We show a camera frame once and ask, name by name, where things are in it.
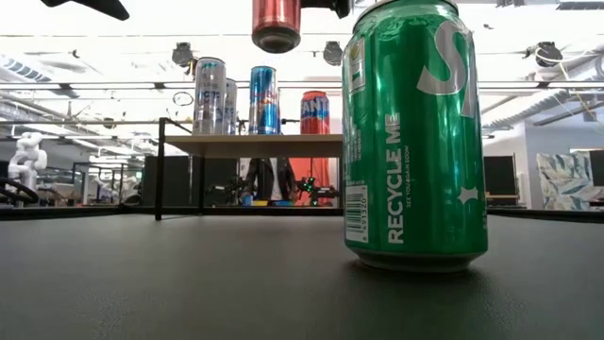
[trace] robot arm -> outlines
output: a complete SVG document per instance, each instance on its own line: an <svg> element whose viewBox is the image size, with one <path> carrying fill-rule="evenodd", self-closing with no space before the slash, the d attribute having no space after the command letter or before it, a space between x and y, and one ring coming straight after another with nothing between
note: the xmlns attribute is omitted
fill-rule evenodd
<svg viewBox="0 0 604 340"><path fill-rule="evenodd" d="M99 178L97 175L91 174L91 177L92 177L92 183L96 184L101 189L110 193L114 199L117 199L117 197L118 197L117 191L113 190L113 188L111 188L111 186L109 184L102 181L101 178Z"/></svg>
<svg viewBox="0 0 604 340"><path fill-rule="evenodd" d="M8 177L10 179L16 179L22 174L32 170L31 163L37 162L40 156L43 157L43 160L40 161L39 167L36 168L43 169L46 167L46 153L39 149L41 141L42 134L39 132L26 132L17 141L17 152L15 152L15 155L8 163ZM27 159L24 165L19 164L22 159Z"/></svg>
<svg viewBox="0 0 604 340"><path fill-rule="evenodd" d="M38 151L38 160L34 162L34 168L36 170L43 170L48 165L48 155L46 155L46 151L39 150Z"/></svg>

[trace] barcode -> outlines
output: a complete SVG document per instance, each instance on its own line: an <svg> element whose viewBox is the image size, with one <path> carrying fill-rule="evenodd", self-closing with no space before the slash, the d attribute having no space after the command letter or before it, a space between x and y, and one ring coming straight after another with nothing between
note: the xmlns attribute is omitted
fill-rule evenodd
<svg viewBox="0 0 604 340"><path fill-rule="evenodd" d="M369 242L369 197L367 195L367 186L346 187L344 203L346 239L363 243Z"/></svg>

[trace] dark gray mat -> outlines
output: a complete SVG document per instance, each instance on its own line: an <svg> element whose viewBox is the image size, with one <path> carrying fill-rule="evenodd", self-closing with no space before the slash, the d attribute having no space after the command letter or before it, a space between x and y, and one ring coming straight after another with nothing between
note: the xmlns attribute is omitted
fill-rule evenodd
<svg viewBox="0 0 604 340"><path fill-rule="evenodd" d="M601 339L604 226L489 222L438 277L359 265L341 217L0 222L0 339Z"/></svg>

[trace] black metal frame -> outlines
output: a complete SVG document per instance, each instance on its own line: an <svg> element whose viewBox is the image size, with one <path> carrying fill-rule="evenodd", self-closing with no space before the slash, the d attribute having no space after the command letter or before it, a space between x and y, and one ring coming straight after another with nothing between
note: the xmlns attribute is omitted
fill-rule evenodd
<svg viewBox="0 0 604 340"><path fill-rule="evenodd" d="M301 208L301 207L255 207L253 209L221 207L205 207L204 188L206 186L206 158L200 157L199 174L199 200L198 206L192 208L166 208L163 207L163 176L165 165L165 143L166 143L166 124L172 124L189 133L193 133L180 123L170 118L159 119L159 145L158 145L158 172L156 177L155 207L129 207L131 212L145 213L153 209L156 221L161 221L164 213L178 214L205 214L205 215L273 215L273 216L344 216L343 200L338 200L338 208ZM340 182L343 181L343 163L339 159Z"/></svg>

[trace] star logo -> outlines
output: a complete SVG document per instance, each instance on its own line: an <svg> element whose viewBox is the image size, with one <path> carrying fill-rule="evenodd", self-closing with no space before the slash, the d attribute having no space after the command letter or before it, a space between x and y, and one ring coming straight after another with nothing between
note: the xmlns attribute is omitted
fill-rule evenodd
<svg viewBox="0 0 604 340"><path fill-rule="evenodd" d="M472 198L478 199L478 190L476 188L468 190L461 187L461 193L458 196L458 199L461 201L461 204L465 204L465 202L469 201Z"/></svg>

